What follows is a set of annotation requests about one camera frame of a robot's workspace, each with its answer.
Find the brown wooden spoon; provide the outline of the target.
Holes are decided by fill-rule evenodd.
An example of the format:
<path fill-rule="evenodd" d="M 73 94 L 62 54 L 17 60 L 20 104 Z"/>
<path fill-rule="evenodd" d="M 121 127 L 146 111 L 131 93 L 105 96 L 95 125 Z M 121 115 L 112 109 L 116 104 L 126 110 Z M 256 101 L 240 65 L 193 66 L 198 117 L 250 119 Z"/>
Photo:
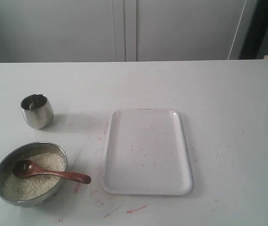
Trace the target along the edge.
<path fill-rule="evenodd" d="M 29 178 L 37 175 L 51 175 L 86 185 L 91 183 L 91 177 L 88 175 L 76 172 L 43 169 L 30 160 L 17 162 L 12 169 L 12 173 L 18 178 Z"/>

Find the small steel cup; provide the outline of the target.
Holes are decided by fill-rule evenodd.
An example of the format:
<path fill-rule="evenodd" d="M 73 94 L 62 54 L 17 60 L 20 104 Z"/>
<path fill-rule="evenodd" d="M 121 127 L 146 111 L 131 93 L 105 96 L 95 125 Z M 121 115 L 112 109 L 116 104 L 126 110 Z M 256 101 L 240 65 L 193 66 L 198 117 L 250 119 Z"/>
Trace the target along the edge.
<path fill-rule="evenodd" d="M 33 129 L 43 129 L 53 121 L 53 108 L 49 99 L 43 94 L 25 97 L 20 106 L 25 122 Z"/>

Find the white rectangular tray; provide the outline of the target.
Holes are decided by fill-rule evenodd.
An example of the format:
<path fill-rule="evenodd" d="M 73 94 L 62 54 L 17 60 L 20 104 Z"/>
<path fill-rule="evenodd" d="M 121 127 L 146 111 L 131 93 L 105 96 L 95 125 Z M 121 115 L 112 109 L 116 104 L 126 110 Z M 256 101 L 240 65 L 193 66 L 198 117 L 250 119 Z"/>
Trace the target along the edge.
<path fill-rule="evenodd" d="M 112 113 L 102 185 L 111 194 L 183 195 L 193 187 L 180 115 L 169 109 Z"/>

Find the white cabinet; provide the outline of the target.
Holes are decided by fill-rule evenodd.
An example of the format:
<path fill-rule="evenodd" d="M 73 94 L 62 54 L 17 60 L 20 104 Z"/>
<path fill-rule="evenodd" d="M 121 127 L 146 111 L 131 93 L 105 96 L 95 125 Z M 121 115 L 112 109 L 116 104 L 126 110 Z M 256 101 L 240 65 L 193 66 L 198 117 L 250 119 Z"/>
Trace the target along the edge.
<path fill-rule="evenodd" d="M 238 59 L 255 0 L 0 0 L 0 63 Z"/>

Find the steel bowl of rice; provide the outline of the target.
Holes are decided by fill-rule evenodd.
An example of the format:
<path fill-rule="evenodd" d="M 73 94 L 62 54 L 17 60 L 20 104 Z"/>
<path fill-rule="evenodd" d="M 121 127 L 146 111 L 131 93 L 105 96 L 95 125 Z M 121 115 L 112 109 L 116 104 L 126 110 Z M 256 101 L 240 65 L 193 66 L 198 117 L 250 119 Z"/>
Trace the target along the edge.
<path fill-rule="evenodd" d="M 51 175 L 37 175 L 18 178 L 13 175 L 14 165 L 21 160 L 31 160 L 47 170 L 65 171 L 68 168 L 64 150 L 50 142 L 33 142 L 23 145 L 0 163 L 0 197 L 5 202 L 32 207 L 41 204 L 55 195 L 64 183 L 64 179 Z"/>

